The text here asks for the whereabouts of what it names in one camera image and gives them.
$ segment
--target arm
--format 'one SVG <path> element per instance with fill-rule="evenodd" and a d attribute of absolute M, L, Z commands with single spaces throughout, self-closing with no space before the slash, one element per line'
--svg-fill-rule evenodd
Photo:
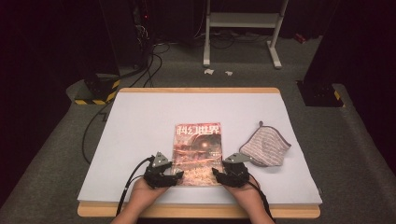
<path fill-rule="evenodd" d="M 143 178 L 134 182 L 131 198 L 124 209 L 116 216 L 112 224 L 134 224 L 139 215 L 169 188 L 152 189 Z"/>
<path fill-rule="evenodd" d="M 249 182 L 258 186 L 257 182 L 251 176 Z M 236 199 L 239 205 L 245 209 L 252 224 L 274 224 L 274 221 L 266 213 L 262 204 L 262 198 L 259 192 L 249 184 L 241 188 L 231 188 L 224 186 Z"/>

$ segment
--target cloth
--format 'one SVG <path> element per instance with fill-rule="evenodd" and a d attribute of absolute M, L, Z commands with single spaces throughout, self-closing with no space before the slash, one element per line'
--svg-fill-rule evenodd
<path fill-rule="evenodd" d="M 291 147 L 280 132 L 271 126 L 263 126 L 239 149 L 239 152 L 252 158 L 257 166 L 279 166 L 283 164 L 286 152 Z"/>

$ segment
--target book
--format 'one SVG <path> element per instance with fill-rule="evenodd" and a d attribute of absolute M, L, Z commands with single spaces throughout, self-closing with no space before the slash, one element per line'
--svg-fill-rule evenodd
<path fill-rule="evenodd" d="M 171 172 L 184 171 L 178 185 L 219 185 L 212 167 L 223 171 L 220 123 L 176 125 Z"/>

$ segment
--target magazine cover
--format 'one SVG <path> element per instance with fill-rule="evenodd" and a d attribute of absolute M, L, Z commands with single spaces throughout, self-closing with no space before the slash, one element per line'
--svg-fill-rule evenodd
<path fill-rule="evenodd" d="M 222 172 L 220 123 L 178 124 L 172 157 L 172 174 L 184 171 L 180 186 L 219 185 L 212 167 Z"/>

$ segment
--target pot holder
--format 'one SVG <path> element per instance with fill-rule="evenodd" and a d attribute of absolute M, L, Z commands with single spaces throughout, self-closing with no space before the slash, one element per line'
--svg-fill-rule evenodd
<path fill-rule="evenodd" d="M 252 158 L 252 163 L 257 166 L 280 166 L 291 147 L 280 132 L 271 127 L 263 126 L 239 149 L 239 152 Z"/>

